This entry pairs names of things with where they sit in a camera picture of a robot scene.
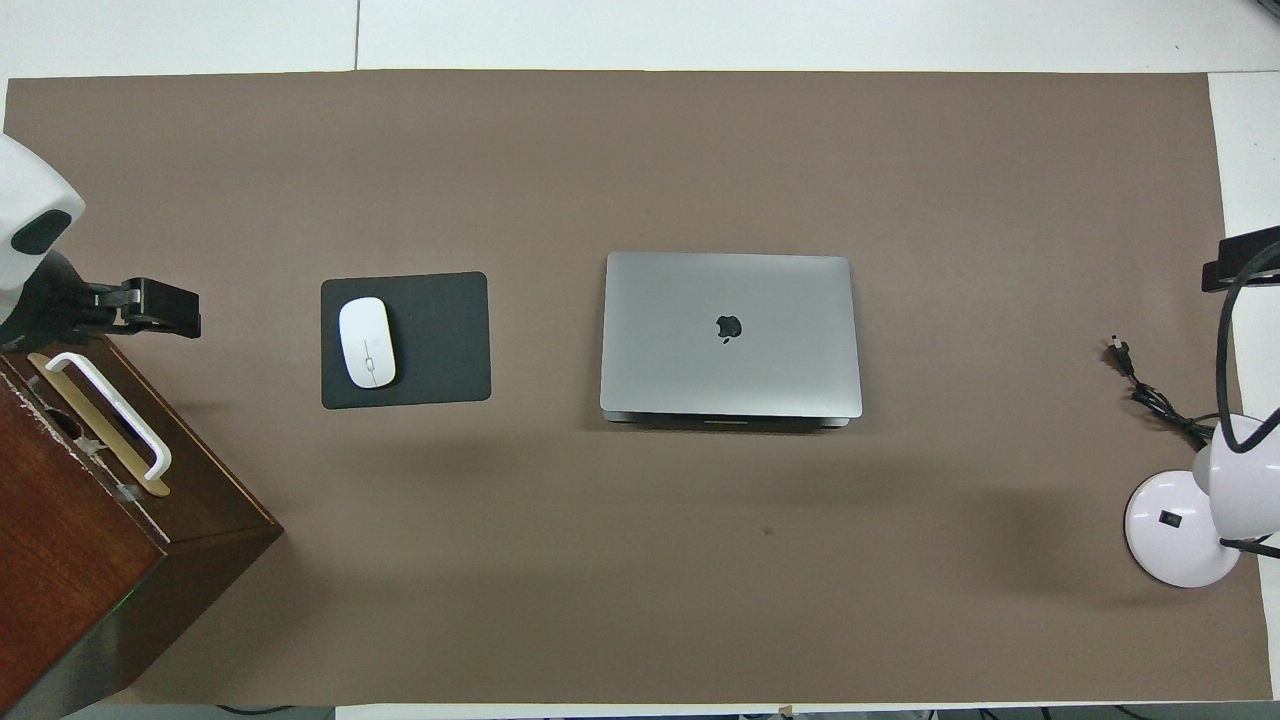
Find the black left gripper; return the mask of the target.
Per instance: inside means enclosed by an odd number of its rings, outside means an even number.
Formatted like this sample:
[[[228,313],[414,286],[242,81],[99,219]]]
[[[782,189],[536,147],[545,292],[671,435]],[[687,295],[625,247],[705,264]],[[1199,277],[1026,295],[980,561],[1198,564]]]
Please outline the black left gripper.
[[[122,284],[90,283],[52,251],[20,288],[3,291],[1,351],[87,345],[115,325],[122,305],[125,334],[202,336],[197,293],[145,277]]]

